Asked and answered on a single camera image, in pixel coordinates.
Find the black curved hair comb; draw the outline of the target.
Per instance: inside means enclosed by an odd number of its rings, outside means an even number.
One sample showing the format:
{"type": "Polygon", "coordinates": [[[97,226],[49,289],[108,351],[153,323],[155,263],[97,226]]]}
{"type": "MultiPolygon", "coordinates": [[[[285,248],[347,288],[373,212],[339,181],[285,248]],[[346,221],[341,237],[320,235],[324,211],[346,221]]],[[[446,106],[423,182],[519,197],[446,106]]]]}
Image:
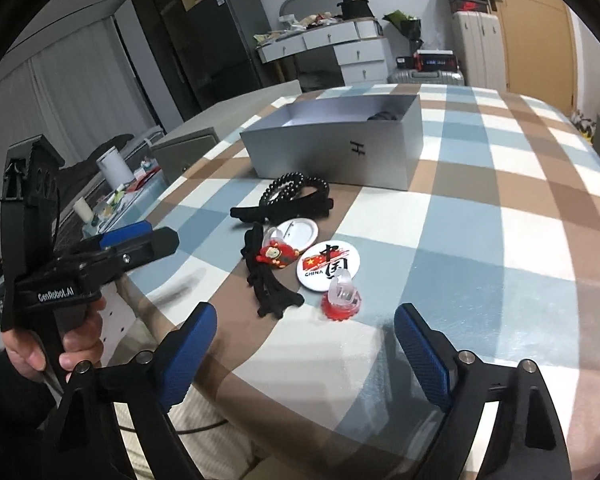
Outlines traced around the black curved hair comb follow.
{"type": "Polygon", "coordinates": [[[268,264],[257,260],[263,239],[263,226],[255,223],[245,232],[244,247],[240,253],[248,270],[247,283],[258,302],[258,315],[265,318],[270,314],[280,320],[288,307],[301,307],[304,298],[283,285],[268,264]]]}

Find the white red rimmed badge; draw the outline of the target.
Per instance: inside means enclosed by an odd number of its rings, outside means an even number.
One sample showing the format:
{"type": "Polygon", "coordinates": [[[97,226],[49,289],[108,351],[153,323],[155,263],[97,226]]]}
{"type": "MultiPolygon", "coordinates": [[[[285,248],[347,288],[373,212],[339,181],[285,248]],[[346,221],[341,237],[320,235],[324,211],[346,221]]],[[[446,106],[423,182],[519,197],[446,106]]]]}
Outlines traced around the white red rimmed badge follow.
{"type": "Polygon", "coordinates": [[[317,237],[318,226],[313,220],[295,218],[269,228],[264,233],[262,246],[282,242],[298,252],[304,252],[316,242],[317,237]]]}

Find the black toothed hair band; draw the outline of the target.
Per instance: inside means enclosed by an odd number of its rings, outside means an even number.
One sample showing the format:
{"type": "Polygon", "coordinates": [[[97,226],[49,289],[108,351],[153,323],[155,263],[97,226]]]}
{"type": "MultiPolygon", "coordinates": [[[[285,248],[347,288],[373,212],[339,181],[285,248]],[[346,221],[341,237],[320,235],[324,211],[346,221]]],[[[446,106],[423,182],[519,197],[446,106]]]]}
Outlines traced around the black toothed hair band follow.
{"type": "Polygon", "coordinates": [[[233,207],[230,216],[245,223],[283,223],[295,218],[321,219],[329,216],[334,200],[315,192],[296,200],[255,207],[233,207]]]}

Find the white China flag badge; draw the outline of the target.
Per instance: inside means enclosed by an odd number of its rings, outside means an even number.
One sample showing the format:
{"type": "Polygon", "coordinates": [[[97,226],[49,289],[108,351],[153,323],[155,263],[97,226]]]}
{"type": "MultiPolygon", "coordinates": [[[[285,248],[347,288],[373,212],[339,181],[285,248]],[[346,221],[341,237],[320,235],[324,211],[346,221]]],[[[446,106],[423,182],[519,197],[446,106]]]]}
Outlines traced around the white China flag badge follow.
{"type": "Polygon", "coordinates": [[[360,270],[358,250],[343,240],[326,240],[308,248],[299,258],[296,274],[300,284],[314,292],[327,292],[339,270],[351,278],[360,270]]]}

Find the silver grey box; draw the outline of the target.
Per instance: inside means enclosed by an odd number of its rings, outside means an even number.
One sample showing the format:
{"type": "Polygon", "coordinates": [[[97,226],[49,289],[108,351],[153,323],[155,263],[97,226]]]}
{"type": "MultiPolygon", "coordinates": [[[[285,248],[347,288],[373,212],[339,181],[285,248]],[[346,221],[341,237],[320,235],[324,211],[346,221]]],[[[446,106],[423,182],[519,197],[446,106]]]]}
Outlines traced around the silver grey box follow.
{"type": "Polygon", "coordinates": [[[240,134],[256,174],[290,172],[329,183],[406,191],[422,154],[422,108],[416,94],[343,96],[282,106],[240,134]],[[367,118],[390,110],[396,122],[367,118]]]}

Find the white cylinder bottle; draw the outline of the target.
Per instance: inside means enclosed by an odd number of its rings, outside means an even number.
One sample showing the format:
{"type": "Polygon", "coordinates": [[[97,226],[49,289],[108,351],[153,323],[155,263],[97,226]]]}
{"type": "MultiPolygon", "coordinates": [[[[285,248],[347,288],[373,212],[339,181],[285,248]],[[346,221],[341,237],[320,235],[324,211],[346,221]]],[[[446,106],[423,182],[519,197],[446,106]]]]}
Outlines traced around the white cylinder bottle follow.
{"type": "Polygon", "coordinates": [[[115,146],[100,155],[96,165],[112,190],[134,181],[134,174],[115,146]]]}

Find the grey safe box left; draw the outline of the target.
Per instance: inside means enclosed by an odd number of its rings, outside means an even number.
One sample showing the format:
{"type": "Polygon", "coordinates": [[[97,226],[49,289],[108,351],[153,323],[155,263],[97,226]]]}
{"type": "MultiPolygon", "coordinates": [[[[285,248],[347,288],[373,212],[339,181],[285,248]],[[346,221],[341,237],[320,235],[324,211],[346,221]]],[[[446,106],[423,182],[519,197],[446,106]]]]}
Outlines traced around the grey safe box left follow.
{"type": "Polygon", "coordinates": [[[298,96],[301,92],[298,80],[288,81],[221,101],[190,118],[152,144],[151,154],[161,167],[164,180],[173,183],[204,154],[218,148],[221,141],[276,99],[298,96]]]}

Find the white curtain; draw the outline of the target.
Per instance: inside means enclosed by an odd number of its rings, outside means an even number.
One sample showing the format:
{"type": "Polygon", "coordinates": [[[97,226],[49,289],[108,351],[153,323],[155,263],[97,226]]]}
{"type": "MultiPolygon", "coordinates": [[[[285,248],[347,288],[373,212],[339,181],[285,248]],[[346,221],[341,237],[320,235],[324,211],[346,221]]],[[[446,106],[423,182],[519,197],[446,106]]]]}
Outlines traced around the white curtain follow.
{"type": "Polygon", "coordinates": [[[20,140],[46,136],[71,166],[114,136],[155,124],[114,22],[83,27],[0,81],[0,196],[6,152],[20,140]]]}

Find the plaid blue brown tablecloth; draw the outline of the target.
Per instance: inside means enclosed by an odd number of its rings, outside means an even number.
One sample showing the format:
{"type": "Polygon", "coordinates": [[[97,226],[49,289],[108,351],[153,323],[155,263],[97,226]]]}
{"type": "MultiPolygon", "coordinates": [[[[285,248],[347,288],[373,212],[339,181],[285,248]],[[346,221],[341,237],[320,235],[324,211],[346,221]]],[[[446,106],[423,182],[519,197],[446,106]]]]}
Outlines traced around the plaid blue brown tablecloth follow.
{"type": "Polygon", "coordinates": [[[332,188],[322,240],[361,257],[362,308],[325,318],[320,296],[260,316],[230,216],[266,184],[232,134],[158,199],[171,257],[122,278],[120,294],[162,338],[201,301],[219,326],[197,389],[279,460],[327,479],[388,479],[415,463],[440,412],[393,335],[410,302],[483,361],[537,362],[574,478],[600,473],[600,158],[558,110],[528,96],[420,89],[424,149],[406,192],[332,188]]]}

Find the black refrigerator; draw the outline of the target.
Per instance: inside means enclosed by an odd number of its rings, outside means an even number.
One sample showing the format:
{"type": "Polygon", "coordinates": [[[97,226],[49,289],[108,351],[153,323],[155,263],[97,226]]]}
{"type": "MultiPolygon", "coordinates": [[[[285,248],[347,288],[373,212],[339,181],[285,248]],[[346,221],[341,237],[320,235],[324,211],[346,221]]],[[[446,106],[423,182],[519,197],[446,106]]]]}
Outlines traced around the black refrigerator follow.
{"type": "Polygon", "coordinates": [[[203,108],[278,83],[256,50],[270,30],[261,0],[200,0],[186,13],[190,82],[203,108]]]}

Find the white drawer desk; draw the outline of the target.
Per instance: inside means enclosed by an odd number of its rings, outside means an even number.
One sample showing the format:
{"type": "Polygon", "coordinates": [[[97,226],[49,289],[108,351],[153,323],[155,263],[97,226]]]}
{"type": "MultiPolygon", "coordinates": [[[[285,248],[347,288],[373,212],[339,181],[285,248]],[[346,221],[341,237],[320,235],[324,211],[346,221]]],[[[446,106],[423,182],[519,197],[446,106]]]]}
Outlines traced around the white drawer desk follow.
{"type": "Polygon", "coordinates": [[[324,48],[334,51],[346,86],[385,84],[396,69],[389,40],[376,18],[357,18],[290,32],[265,41],[257,51],[261,62],[266,64],[324,48]]]}

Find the grey curved chair back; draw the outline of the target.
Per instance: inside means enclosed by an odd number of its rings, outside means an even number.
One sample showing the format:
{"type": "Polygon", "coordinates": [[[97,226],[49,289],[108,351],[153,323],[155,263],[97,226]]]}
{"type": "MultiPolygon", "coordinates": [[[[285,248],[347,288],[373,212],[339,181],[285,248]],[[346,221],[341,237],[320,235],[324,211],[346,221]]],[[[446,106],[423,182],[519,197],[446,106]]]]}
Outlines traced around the grey curved chair back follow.
{"type": "Polygon", "coordinates": [[[324,14],[329,12],[332,15],[340,13],[338,4],[342,0],[285,0],[279,8],[278,15],[294,14],[294,17],[301,21],[312,14],[324,14]]]}

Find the black hat box stack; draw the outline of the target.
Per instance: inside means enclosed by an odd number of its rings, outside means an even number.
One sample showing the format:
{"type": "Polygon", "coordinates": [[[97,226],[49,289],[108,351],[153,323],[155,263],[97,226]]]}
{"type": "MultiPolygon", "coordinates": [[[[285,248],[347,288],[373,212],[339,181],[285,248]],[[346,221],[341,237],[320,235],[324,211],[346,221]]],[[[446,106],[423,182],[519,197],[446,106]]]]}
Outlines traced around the black hat box stack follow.
{"type": "Polygon", "coordinates": [[[342,18],[344,20],[356,20],[357,18],[373,18],[368,0],[342,0],[338,3],[342,18]]]}

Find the black red box on suitcase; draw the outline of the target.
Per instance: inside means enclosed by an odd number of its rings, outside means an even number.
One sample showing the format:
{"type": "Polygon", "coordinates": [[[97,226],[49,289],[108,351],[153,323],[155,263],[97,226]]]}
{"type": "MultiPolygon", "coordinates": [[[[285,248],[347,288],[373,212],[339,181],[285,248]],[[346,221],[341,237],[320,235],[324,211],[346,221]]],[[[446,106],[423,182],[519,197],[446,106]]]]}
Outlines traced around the black red box on suitcase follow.
{"type": "Polygon", "coordinates": [[[418,72],[458,72],[458,61],[452,50],[417,50],[411,56],[398,56],[396,67],[418,72]]]}

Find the green flower bouquet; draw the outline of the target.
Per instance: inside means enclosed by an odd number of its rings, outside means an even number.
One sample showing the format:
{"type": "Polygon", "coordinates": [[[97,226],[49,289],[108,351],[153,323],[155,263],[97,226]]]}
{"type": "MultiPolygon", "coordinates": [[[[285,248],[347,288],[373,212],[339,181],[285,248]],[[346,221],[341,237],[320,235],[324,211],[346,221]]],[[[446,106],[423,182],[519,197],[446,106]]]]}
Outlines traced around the green flower bouquet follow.
{"type": "Polygon", "coordinates": [[[384,15],[384,20],[393,25],[400,34],[410,41],[422,39],[422,21],[417,16],[411,16],[400,10],[384,15]]]}

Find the silver flat suitcase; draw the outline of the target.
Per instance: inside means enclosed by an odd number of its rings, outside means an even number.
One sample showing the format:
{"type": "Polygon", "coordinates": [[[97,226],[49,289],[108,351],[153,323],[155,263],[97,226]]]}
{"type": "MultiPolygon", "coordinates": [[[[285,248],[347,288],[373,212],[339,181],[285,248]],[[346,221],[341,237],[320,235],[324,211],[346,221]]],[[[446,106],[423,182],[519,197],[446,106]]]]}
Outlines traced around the silver flat suitcase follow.
{"type": "Polygon", "coordinates": [[[448,86],[464,86],[465,79],[460,72],[420,72],[414,68],[404,70],[396,68],[388,77],[389,84],[447,84],[448,86]]]}

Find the white upright suitcase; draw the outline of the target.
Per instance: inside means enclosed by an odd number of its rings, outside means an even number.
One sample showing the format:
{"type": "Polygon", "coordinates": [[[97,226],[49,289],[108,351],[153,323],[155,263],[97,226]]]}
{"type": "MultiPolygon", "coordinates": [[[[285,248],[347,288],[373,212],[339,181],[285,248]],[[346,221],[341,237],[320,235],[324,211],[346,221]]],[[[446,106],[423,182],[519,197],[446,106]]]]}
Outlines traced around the white upright suitcase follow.
{"type": "Polygon", "coordinates": [[[498,17],[481,12],[452,15],[454,51],[471,87],[506,90],[505,51],[498,17]]]}

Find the wooden door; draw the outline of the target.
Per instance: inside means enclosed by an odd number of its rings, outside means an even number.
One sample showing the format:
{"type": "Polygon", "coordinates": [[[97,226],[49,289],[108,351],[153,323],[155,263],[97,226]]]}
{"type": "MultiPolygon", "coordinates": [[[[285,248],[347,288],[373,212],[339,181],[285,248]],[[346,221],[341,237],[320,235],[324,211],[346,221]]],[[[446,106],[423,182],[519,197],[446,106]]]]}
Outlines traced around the wooden door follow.
{"type": "Polygon", "coordinates": [[[491,0],[491,4],[502,29],[507,89],[570,115],[577,90],[577,58],[565,3],[491,0]]]}

